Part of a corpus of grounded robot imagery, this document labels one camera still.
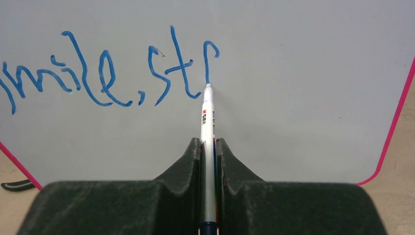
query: marker barrel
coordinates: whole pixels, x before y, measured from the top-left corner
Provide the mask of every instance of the marker barrel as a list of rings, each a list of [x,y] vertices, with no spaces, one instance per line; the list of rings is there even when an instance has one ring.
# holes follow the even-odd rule
[[[201,127],[201,235],[216,234],[216,151],[214,135],[213,91],[210,84],[206,86],[202,104]]]

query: letter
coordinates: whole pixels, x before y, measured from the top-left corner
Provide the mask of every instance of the letter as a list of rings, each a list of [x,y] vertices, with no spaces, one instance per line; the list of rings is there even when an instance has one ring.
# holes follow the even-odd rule
[[[4,91],[6,92],[7,96],[9,97],[10,100],[10,105],[12,106],[12,115],[16,113],[16,103],[14,102],[14,98],[12,93],[10,92],[9,88],[6,86],[5,83],[3,83],[2,79],[0,78],[0,86],[4,89]]]
[[[138,94],[140,95],[140,101],[138,102],[138,105],[140,106],[145,99],[145,92],[144,91],[138,91]]]
[[[104,79],[104,73],[103,73],[103,69],[104,69],[104,63],[105,63],[105,58],[107,58],[108,61],[108,66],[110,67],[110,75],[111,75],[111,80],[115,81],[115,71],[114,71],[114,65],[113,65],[113,60],[111,59],[111,55],[108,52],[108,50],[104,50],[101,53],[101,56],[99,57],[99,67],[98,67],[98,71],[99,71],[99,80],[101,81],[101,85],[102,85],[102,89],[104,89],[105,94],[107,94],[107,96],[114,101],[114,103],[121,105],[123,107],[128,107],[130,106],[133,101],[130,100],[127,103],[123,103],[121,101],[119,101],[117,98],[115,98],[110,91],[108,90],[107,85],[105,84],[105,79]]]
[[[189,63],[184,64],[184,67],[190,67],[193,65],[193,60],[189,60]],[[177,71],[177,70],[181,70],[182,68],[180,66],[176,66],[176,67],[172,67],[167,69],[166,71],[164,71],[164,74],[168,75],[171,72]]]
[[[169,92],[170,85],[171,85],[171,81],[169,79],[167,79],[167,78],[159,75],[158,73],[156,73],[154,71],[154,67],[153,67],[153,54],[158,55],[159,52],[153,46],[149,46],[148,47],[148,67],[150,68],[151,74],[154,77],[156,77],[158,79],[161,79],[161,80],[163,80],[166,83],[166,89],[164,89],[163,94],[161,94],[159,100],[157,100],[156,105],[154,105],[154,106],[157,106],[164,99],[164,97],[167,95],[167,93]]]
[[[175,33],[174,27],[172,25],[170,26],[170,33],[171,33],[171,38],[173,39],[174,47],[176,48],[176,53],[177,53],[177,57],[179,59],[180,68],[182,70],[182,75],[183,75],[183,79],[184,79],[184,90],[186,91],[186,94],[190,98],[197,99],[197,97],[200,96],[201,92],[198,92],[195,95],[192,95],[189,91],[189,82],[187,81],[186,69],[185,69],[184,64],[183,64],[182,54],[180,53],[179,43],[177,42],[177,39],[176,39],[176,33]]]
[[[59,67],[64,67],[64,66],[66,66],[66,64],[65,64],[65,63],[59,63],[59,62],[56,62],[56,59],[55,59],[55,56],[54,56],[54,55],[51,55],[51,56],[50,56],[50,62],[51,62],[53,65],[56,65],[56,66],[59,66]],[[79,84],[79,80],[78,80],[78,78],[76,77],[76,75],[75,75],[75,73],[73,72],[73,70],[71,70],[70,68],[62,68],[62,69],[61,69],[61,71],[62,71],[62,72],[67,72],[67,73],[69,73],[69,74],[71,75],[72,80],[73,80],[73,82],[74,82],[74,83],[75,83],[75,85],[76,85],[76,89],[79,91],[79,90],[81,89],[81,84]]]
[[[113,103],[112,102],[108,102],[108,103],[101,103],[99,102],[95,96],[92,94],[90,87],[87,83],[87,74],[88,74],[88,67],[87,67],[87,63],[85,62],[84,56],[81,53],[81,50],[79,49],[78,43],[75,40],[74,35],[70,32],[70,31],[64,31],[61,33],[63,36],[68,36],[70,41],[72,42],[72,45],[76,51],[76,54],[78,55],[79,61],[81,62],[82,65],[82,83],[84,84],[85,90],[87,91],[88,95],[90,96],[90,98],[98,105],[100,106],[110,106]]]
[[[208,45],[210,45],[215,50],[215,58],[219,57],[219,49],[216,47],[216,45],[211,41],[205,41],[203,43],[203,57],[205,59],[205,79],[206,83],[210,83],[209,81],[209,62],[208,62]]]
[[[22,71],[24,71],[26,73],[26,75],[29,77],[29,79],[32,81],[33,85],[35,85],[35,87],[37,88],[37,90],[39,92],[43,92],[42,83],[43,83],[43,74],[44,73],[49,74],[50,76],[55,78],[55,80],[61,86],[62,90],[64,90],[65,92],[72,92],[72,89],[67,88],[65,86],[65,84],[63,83],[63,81],[61,80],[61,78],[57,74],[55,74],[54,72],[52,72],[50,70],[37,70],[36,74],[37,74],[38,78],[35,79],[28,68],[26,68],[23,65],[18,65],[16,67],[16,80],[15,80],[10,75],[10,73],[7,71],[7,63],[4,61],[3,62],[3,73],[13,83],[13,85],[15,86],[16,90],[19,92],[19,94],[22,98],[26,98],[26,96],[24,95],[24,91],[23,91]]]

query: black holder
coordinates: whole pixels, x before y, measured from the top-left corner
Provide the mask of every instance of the black holder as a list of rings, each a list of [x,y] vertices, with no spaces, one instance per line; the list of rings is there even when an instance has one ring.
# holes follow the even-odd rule
[[[196,235],[200,140],[152,181],[47,185],[18,235]],[[265,182],[216,142],[221,235],[386,235],[357,185]]]

